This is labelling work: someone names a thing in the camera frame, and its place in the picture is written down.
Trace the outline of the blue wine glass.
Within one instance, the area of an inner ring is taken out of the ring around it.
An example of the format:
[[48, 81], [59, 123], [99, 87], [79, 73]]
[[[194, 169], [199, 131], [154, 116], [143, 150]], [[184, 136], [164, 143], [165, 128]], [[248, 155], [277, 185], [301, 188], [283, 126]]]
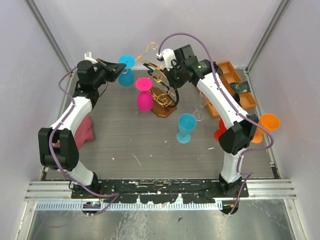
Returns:
[[178, 133], [176, 139], [181, 144], [187, 144], [191, 140], [191, 134], [196, 128], [196, 118], [189, 113], [184, 113], [178, 118]]
[[134, 67], [136, 60], [132, 55], [124, 54], [119, 58], [119, 63], [126, 64], [126, 67], [118, 77], [118, 82], [123, 87], [130, 87], [134, 83]]

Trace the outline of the gold wire glass rack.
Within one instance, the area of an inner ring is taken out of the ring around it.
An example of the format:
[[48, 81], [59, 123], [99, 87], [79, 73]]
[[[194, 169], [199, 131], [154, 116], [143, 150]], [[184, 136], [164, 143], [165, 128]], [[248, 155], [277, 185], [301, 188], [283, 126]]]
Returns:
[[154, 51], [157, 50], [158, 44], [150, 42], [146, 46], [144, 53], [137, 56], [135, 61], [142, 63], [142, 65], [147, 69], [147, 74], [149, 75], [148, 78], [155, 82], [155, 86], [148, 90], [153, 99], [153, 108], [151, 111], [157, 117], [167, 118], [177, 109], [177, 105], [180, 101], [178, 88], [165, 76], [164, 66], [161, 67], [144, 59], [144, 55], [149, 49]]

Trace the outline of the clear wine glass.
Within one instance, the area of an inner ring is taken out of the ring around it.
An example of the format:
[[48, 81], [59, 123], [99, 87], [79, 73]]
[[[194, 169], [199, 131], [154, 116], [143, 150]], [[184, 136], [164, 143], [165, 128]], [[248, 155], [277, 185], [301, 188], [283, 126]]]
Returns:
[[192, 114], [197, 122], [200, 122], [205, 118], [205, 114], [203, 112], [203, 108], [205, 107], [205, 105], [206, 96], [200, 91], [198, 95], [198, 106]]

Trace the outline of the pink wine glass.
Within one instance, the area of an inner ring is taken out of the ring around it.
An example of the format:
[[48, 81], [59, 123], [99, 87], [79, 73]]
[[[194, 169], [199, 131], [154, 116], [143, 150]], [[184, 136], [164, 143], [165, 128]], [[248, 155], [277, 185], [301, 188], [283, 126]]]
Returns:
[[149, 92], [152, 86], [152, 80], [147, 77], [141, 77], [135, 82], [135, 87], [140, 91], [136, 102], [141, 112], [148, 112], [153, 108], [153, 96]]

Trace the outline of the red wine glass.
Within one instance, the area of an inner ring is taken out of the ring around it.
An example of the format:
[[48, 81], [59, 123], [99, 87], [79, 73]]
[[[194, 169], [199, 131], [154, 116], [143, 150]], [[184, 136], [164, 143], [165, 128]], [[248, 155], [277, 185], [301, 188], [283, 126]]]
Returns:
[[214, 132], [214, 139], [216, 141], [219, 141], [220, 136], [227, 131], [227, 128], [225, 127], [225, 124], [223, 120], [220, 118], [219, 123], [218, 123], [218, 129]]

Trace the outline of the orange wine glass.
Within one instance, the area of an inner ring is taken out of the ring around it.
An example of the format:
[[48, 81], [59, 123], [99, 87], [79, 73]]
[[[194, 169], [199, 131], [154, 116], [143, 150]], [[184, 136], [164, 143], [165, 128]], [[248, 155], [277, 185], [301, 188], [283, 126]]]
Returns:
[[[280, 120], [277, 116], [272, 113], [265, 113], [259, 119], [259, 125], [264, 129], [268, 130], [269, 133], [274, 132], [276, 129], [280, 127]], [[261, 128], [257, 127], [254, 137], [252, 139], [252, 143], [259, 144], [263, 141], [263, 135], [266, 135], [266, 132]]]

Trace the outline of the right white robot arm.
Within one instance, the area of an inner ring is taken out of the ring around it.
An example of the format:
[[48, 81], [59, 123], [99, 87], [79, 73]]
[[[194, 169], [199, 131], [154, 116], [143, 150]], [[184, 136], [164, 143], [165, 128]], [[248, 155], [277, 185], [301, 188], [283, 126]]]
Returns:
[[164, 61], [164, 74], [177, 88], [192, 83], [214, 106], [226, 128], [218, 138], [224, 151], [222, 171], [219, 174], [219, 191], [231, 197], [242, 184], [240, 167], [259, 122], [249, 115], [227, 91], [220, 80], [212, 59], [199, 61], [188, 44], [176, 50], [159, 50], [157, 58]]

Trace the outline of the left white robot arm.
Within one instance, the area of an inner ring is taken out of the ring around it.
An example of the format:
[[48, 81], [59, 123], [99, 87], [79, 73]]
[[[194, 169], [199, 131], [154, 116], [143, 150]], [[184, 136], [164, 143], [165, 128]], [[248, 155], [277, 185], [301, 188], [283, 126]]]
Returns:
[[113, 83], [126, 68], [125, 63], [112, 63], [86, 57], [73, 71], [78, 80], [73, 94], [65, 92], [70, 104], [50, 127], [38, 132], [39, 157], [42, 166], [61, 172], [78, 185], [88, 198], [103, 197], [97, 175], [80, 161], [75, 134], [100, 97], [99, 87]]

